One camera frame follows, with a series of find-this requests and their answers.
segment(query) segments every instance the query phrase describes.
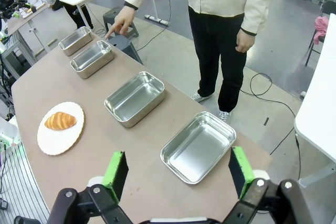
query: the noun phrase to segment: chair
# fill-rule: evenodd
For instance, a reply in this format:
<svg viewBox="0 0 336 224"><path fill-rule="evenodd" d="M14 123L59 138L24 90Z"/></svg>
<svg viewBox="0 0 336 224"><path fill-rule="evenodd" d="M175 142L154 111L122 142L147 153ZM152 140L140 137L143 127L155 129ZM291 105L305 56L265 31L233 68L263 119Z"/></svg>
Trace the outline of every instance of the chair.
<svg viewBox="0 0 336 224"><path fill-rule="evenodd" d="M336 14L336 2L331 1L331 0L325 1L322 5L320 16L322 16L323 14L330 15L331 13ZM308 61L310 59L310 55L311 55L312 51L317 52L318 54L321 53L321 52L318 52L318 51L314 50L313 40L314 40L314 36L315 36L316 32L317 31L315 29L313 37L311 38L311 41L310 41L310 44L309 44L309 47L308 47L309 54L308 54L308 58L307 58L305 66L307 66L307 64L308 64ZM323 43L324 42L324 37L320 36L319 41Z"/></svg>
<svg viewBox="0 0 336 224"><path fill-rule="evenodd" d="M111 24L113 25L114 24L114 19L115 17L120 13L121 11L121 8L119 7L116 7L116 8L113 8L112 10L109 10L107 13L104 13L103 14L103 21L104 21L104 24L105 24L105 29L106 29L106 32L109 31L109 27L107 26L107 24ZM138 33L138 30L136 29L134 23L132 22L130 24L130 26L132 28L131 31L129 31L125 37L126 38L129 38L131 37L132 35L134 35L135 37L139 36L139 33Z"/></svg>
<svg viewBox="0 0 336 224"><path fill-rule="evenodd" d="M143 64L132 42L122 35L116 35L108 40L108 42L117 47L120 51L124 52L138 63Z"/></svg>

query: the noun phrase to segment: black stool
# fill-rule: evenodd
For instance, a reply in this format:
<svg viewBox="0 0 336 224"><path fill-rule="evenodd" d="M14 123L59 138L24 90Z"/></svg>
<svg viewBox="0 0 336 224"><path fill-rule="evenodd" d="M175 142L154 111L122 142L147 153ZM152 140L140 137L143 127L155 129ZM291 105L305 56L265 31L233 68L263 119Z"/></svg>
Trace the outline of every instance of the black stool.
<svg viewBox="0 0 336 224"><path fill-rule="evenodd" d="M113 8L112 10L109 10L107 13L104 13L103 20L104 20L106 32L108 32L108 30L109 30L109 27L108 27L107 24L113 25L114 24L114 19L120 13L120 11L121 11L121 8L116 7L116 8ZM132 30L129 31L125 35L125 37L129 38L132 35L134 35L135 37L139 36L138 30L136 29L136 27L135 27L135 25L134 25L133 22L130 24L129 27L131 27Z"/></svg>
<svg viewBox="0 0 336 224"><path fill-rule="evenodd" d="M115 37L110 38L108 42L117 47L120 51L123 51L132 59L136 60L138 63L143 64L132 42L125 36L116 35Z"/></svg>

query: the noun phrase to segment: stainless steel tray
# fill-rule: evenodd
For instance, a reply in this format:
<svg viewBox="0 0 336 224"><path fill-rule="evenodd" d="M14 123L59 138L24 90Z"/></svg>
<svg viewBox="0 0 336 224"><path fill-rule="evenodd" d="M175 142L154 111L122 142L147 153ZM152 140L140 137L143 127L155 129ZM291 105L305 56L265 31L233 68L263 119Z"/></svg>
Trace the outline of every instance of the stainless steel tray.
<svg viewBox="0 0 336 224"><path fill-rule="evenodd" d="M106 109L125 127L133 127L165 97L162 81L140 72L111 94L104 102Z"/></svg>
<svg viewBox="0 0 336 224"><path fill-rule="evenodd" d="M90 41L92 41L91 30L83 26L63 39L58 46L67 56L70 56Z"/></svg>
<svg viewBox="0 0 336 224"><path fill-rule="evenodd" d="M103 40L81 52L70 62L74 71L83 79L93 75L114 59L112 47Z"/></svg>
<svg viewBox="0 0 336 224"><path fill-rule="evenodd" d="M163 147L161 160L181 180L197 184L235 139L233 128L209 112L200 112Z"/></svg>

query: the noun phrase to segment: sneaker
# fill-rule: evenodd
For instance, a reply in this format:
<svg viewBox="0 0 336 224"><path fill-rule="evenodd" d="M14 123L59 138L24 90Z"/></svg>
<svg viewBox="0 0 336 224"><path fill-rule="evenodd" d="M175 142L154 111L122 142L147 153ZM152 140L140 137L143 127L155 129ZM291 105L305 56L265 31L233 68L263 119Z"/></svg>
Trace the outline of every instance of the sneaker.
<svg viewBox="0 0 336 224"><path fill-rule="evenodd" d="M208 97L202 97L199 95L199 93L194 93L192 96L191 96L191 99L193 99L194 101L196 102L202 102L206 99L208 99L211 95L209 95Z"/></svg>
<svg viewBox="0 0 336 224"><path fill-rule="evenodd" d="M226 112L226 111L220 111L218 117L219 117L219 119L221 119L223 122L226 122L227 119L228 119L228 117L229 117L230 115L231 115L231 113L228 113L228 112Z"/></svg>

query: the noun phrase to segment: pink cloth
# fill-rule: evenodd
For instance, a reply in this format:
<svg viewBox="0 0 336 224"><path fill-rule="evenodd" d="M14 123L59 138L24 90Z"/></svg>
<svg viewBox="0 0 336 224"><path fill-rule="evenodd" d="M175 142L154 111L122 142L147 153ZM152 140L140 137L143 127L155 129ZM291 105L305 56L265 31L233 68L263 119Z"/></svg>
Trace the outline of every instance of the pink cloth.
<svg viewBox="0 0 336 224"><path fill-rule="evenodd" d="M319 37L325 37L328 29L329 19L327 17L317 17L315 19L315 29L317 30L314 35L314 44L319 44Z"/></svg>

